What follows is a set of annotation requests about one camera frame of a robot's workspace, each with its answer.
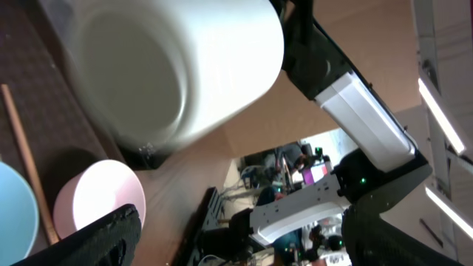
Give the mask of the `pink white bowl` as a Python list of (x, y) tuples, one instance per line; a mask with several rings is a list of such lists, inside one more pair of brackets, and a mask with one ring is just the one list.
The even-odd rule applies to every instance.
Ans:
[(65, 239), (126, 204), (136, 207), (144, 223), (146, 197), (136, 173), (117, 160), (98, 161), (59, 191), (53, 208), (55, 230)]

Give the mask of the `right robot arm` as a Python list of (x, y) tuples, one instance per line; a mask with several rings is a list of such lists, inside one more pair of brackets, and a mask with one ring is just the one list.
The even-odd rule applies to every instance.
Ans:
[(317, 183), (240, 211), (226, 228), (203, 232), (201, 251), (241, 261), (311, 222), (341, 214), (339, 235), (322, 237), (313, 230), (313, 248), (293, 256), (315, 259), (327, 247), (347, 252), (353, 265), (452, 265), (381, 218), (431, 174), (414, 140), (314, 18), (311, 1), (296, 1), (282, 29), (283, 70), (357, 149)]

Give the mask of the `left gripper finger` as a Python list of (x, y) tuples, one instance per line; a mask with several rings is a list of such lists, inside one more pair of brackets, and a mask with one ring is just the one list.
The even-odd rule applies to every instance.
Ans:
[(130, 265), (140, 240), (141, 221), (125, 204), (14, 266)]

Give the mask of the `white cup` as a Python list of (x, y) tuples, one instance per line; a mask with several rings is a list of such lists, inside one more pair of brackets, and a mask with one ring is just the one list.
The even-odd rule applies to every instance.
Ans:
[(123, 146), (181, 149), (261, 98), (284, 54), (268, 0), (47, 0), (86, 113)]

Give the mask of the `light blue bowl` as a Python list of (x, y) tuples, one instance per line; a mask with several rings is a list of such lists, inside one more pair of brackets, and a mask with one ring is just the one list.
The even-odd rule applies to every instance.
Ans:
[(29, 183), (1, 162), (1, 265), (29, 256), (39, 227), (38, 206)]

